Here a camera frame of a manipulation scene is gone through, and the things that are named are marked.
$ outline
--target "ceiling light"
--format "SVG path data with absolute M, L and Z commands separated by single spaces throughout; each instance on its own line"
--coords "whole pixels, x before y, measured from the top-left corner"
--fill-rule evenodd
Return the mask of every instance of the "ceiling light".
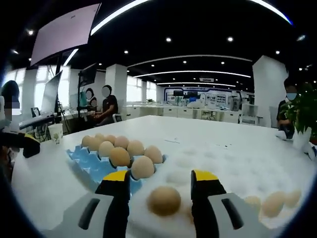
M 167 72 L 159 72 L 159 73 L 148 73 L 148 74 L 134 76 L 134 78 L 157 75 L 157 74 L 166 74 L 166 73 L 223 73 L 223 74 L 230 74 L 230 75 L 251 78 L 251 76 L 239 74 L 239 73 L 230 73 L 230 72 L 222 72 L 222 71 L 208 71 L 208 70 L 182 70 L 182 71 L 167 71 Z
M 116 17 L 120 16 L 121 14 L 123 14 L 124 12 L 140 5 L 143 4 L 145 2 L 147 2 L 149 0 L 135 0 L 125 6 L 123 6 L 122 8 L 120 8 L 119 10 L 115 11 L 114 13 L 110 14 L 109 16 L 107 16 L 104 20 L 102 20 L 100 23 L 97 24 L 97 26 L 95 26 L 92 30 L 90 35 L 94 35 L 100 28 L 102 28 L 103 26 L 105 26 L 108 22 L 110 22 L 111 20 L 115 19 Z
M 230 85 L 230 84 L 222 84 L 222 83 L 203 83 L 203 82 L 175 82 L 175 83 L 158 83 L 157 85 L 168 85 L 168 84 L 203 84 L 203 85 L 219 85 L 219 86 L 227 86 L 227 87 L 235 87 L 236 85 Z
M 305 39 L 306 36 L 305 35 L 301 35 L 300 37 L 297 38 L 297 41 L 302 41 L 303 39 Z
M 267 9 L 271 10 L 272 12 L 276 13 L 277 15 L 279 15 L 280 17 L 282 17 L 285 21 L 287 21 L 289 24 L 293 25 L 293 23 L 278 9 L 276 9 L 274 6 L 268 4 L 267 2 L 263 1 L 263 0 L 250 0 L 253 1 L 257 4 L 260 4 L 264 7 L 266 7 Z
M 71 58 L 73 58 L 73 56 L 76 54 L 77 51 L 78 51 L 78 49 L 74 49 L 72 51 L 72 53 L 70 53 L 69 57 L 67 58 L 67 60 L 63 64 L 63 66 L 67 66 L 67 64 L 70 62 Z

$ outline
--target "white table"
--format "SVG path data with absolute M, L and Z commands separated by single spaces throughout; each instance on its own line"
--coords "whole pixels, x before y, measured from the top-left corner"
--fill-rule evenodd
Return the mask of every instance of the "white table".
M 58 225 L 64 210 L 87 192 L 69 167 L 65 150 L 74 149 L 84 135 L 98 132 L 125 135 L 129 139 L 141 140 L 144 146 L 154 144 L 168 155 L 181 147 L 208 143 L 231 144 L 236 151 L 248 150 L 254 157 L 261 153 L 262 157 L 276 158 L 302 188 L 303 194 L 309 189 L 316 172 L 314 163 L 306 155 L 274 136 L 273 128 L 155 116 L 131 119 L 67 135 L 60 145 L 44 142 L 40 154 L 29 159 L 23 158 L 22 153 L 18 155 L 12 187 L 38 229 L 52 229 Z

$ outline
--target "ceiling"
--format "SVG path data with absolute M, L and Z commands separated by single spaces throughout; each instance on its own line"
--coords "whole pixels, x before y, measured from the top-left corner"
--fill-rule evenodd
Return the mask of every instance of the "ceiling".
M 25 29 L 36 32 L 69 11 L 98 2 L 77 0 L 75 4 L 70 4 L 62 0 L 51 1 L 38 7 L 39 13 L 32 14 Z M 132 0 L 103 1 L 93 25 L 129 2 Z M 91 36 L 88 45 L 80 47 L 69 64 L 72 68 L 85 68 L 98 62 L 102 64 L 100 69 L 106 69 L 115 63 L 131 66 L 152 60 L 129 67 L 128 74 L 137 76 L 188 70 L 243 74 L 251 77 L 214 72 L 182 72 L 141 78 L 155 83 L 195 83 L 200 77 L 206 77 L 217 79 L 216 83 L 234 85 L 235 89 L 253 92 L 252 65 L 262 55 L 267 55 L 285 63 L 289 71 L 298 75 L 299 83 L 313 80 L 316 47 L 311 45 L 315 39 L 310 34 L 313 29 L 308 27 L 313 18 L 312 8 L 307 4 L 294 4 L 293 0 L 267 2 L 285 13 L 294 25 L 249 0 L 151 0 L 125 12 Z M 302 34 L 306 38 L 298 42 L 297 38 Z M 233 37 L 232 42 L 227 41 L 229 36 Z M 167 37 L 171 38 L 171 42 L 166 41 Z M 19 54 L 10 54 L 8 58 L 14 68 L 30 65 L 28 58 L 31 57 L 35 39 L 36 34 L 28 36 L 23 31 L 14 46 Z M 64 53 L 63 61 L 66 61 L 69 54 Z M 56 64 L 56 61 L 56 57 L 53 57 L 42 63 Z M 305 68 L 311 64 L 313 66 L 309 70 L 299 72 L 300 67 Z

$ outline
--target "person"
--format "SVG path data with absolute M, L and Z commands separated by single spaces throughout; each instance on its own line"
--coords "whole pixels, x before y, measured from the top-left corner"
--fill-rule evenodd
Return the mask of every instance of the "person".
M 112 115 L 118 113 L 118 102 L 114 95 L 112 95 L 112 87 L 105 85 L 110 94 L 103 101 L 103 110 L 101 113 L 95 113 L 94 120 L 97 122 L 96 126 L 108 125 L 114 123 Z
M 277 112 L 277 125 L 279 131 L 284 131 L 286 138 L 284 139 L 291 139 L 294 135 L 295 128 L 293 123 L 286 117 L 286 114 L 281 114 L 281 107 L 288 103 L 289 101 L 292 101 L 297 96 L 297 90 L 296 87 L 292 84 L 289 84 L 286 86 L 286 98 L 285 100 L 281 101 L 278 105 L 278 112 Z

